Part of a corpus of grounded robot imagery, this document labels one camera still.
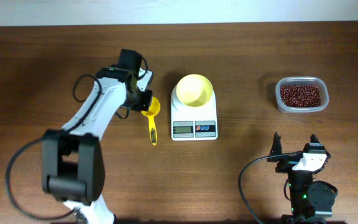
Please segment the yellow plastic measuring scoop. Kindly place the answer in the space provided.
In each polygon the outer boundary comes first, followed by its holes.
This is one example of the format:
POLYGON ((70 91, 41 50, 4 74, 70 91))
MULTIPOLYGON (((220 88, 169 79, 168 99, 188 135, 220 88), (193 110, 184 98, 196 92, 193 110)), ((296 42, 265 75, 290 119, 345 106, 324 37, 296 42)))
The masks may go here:
POLYGON ((141 111, 142 115, 144 115, 148 119, 149 124, 149 136, 150 141, 153 146, 156 146, 158 143, 158 134, 157 128, 155 124, 155 117, 159 114, 161 109, 161 104, 156 97, 152 97, 152 101, 148 111, 141 111))

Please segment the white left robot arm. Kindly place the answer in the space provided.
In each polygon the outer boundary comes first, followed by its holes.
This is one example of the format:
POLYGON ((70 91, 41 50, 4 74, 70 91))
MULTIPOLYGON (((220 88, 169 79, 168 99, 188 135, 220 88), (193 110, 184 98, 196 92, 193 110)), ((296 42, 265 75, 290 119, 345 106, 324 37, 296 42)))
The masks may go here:
POLYGON ((115 223, 102 196, 105 180, 101 140, 119 108, 148 111, 154 75, 135 50, 121 50, 115 65, 101 68, 79 111, 60 130, 48 130, 42 143, 42 188, 85 223, 115 223))

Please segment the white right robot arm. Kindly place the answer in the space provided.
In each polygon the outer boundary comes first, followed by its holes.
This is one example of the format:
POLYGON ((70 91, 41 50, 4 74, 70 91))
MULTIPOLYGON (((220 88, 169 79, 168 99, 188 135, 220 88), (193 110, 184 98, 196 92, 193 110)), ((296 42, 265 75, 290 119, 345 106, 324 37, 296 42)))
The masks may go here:
POLYGON ((285 197, 291 203, 291 214, 282 215, 280 223, 326 223, 333 215, 338 189, 313 178, 330 158, 330 153, 314 134, 303 150, 288 154, 282 152, 279 134, 274 134, 267 160, 276 163, 277 173, 287 175, 284 191, 289 192, 285 197))

